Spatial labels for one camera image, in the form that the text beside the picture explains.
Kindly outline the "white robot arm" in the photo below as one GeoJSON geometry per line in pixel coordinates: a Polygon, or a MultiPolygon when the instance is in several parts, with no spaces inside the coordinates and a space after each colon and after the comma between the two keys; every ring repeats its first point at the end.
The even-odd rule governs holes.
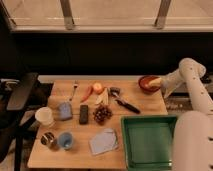
{"type": "Polygon", "coordinates": [[[148,83],[149,87],[173,91],[185,83],[192,110],[181,114],[175,125],[172,171],[213,171],[213,99],[201,82],[204,65],[183,58],[179,67],[148,83]]]}

